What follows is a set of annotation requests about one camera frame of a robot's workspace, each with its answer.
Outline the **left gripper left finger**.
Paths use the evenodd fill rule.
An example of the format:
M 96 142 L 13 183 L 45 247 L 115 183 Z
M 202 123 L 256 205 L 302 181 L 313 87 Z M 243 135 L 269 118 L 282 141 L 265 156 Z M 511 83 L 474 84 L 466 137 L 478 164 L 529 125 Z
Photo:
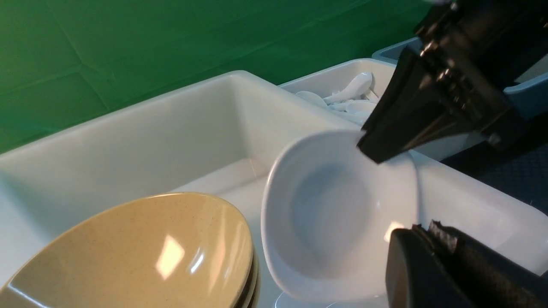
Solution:
M 474 308 L 422 228 L 391 233 L 385 285 L 390 308 Z

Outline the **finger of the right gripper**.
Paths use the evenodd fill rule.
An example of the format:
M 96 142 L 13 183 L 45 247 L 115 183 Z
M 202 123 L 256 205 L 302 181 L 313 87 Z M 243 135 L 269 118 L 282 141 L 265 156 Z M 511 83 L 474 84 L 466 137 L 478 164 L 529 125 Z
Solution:
M 466 70 L 475 63 L 474 55 L 454 46 L 424 55 L 405 47 L 384 95 L 362 127 L 357 148 L 380 164 L 429 142 L 473 134 L 473 124 L 454 106 L 450 81 L 439 76 L 446 69 Z

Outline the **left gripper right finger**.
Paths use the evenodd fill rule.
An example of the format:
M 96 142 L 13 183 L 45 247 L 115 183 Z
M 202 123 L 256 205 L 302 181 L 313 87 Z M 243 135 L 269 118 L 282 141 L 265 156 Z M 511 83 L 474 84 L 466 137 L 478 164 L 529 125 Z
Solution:
M 413 226 L 428 264 L 416 286 L 455 308 L 545 308 L 547 279 L 461 230 L 431 221 Z

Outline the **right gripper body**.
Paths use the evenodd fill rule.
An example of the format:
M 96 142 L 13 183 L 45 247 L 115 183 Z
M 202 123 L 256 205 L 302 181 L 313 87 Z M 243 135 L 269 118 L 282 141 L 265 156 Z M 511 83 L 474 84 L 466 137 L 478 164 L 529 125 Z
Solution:
M 526 133 L 504 90 L 547 54 L 545 0 L 452 0 L 433 6 L 415 31 L 444 107 L 415 146 L 475 131 L 504 149 Z

